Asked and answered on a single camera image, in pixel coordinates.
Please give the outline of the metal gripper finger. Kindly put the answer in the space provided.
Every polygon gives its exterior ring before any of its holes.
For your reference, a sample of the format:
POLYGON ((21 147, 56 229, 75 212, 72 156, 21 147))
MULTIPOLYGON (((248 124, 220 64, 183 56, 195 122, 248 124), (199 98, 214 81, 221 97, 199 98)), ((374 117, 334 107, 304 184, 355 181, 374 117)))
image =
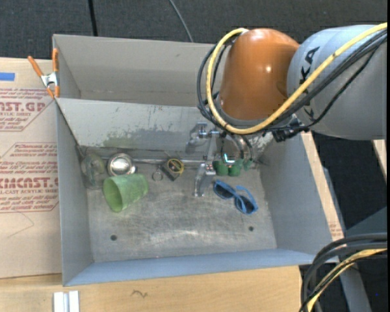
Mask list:
POLYGON ((211 131, 207 122, 198 122, 189 133, 189 140, 185 145, 185 153, 205 151, 211 140, 211 131))
POLYGON ((200 197, 205 194, 205 190, 211 184, 216 171, 212 162, 203 162, 199 165, 194 181, 194 195, 200 197))

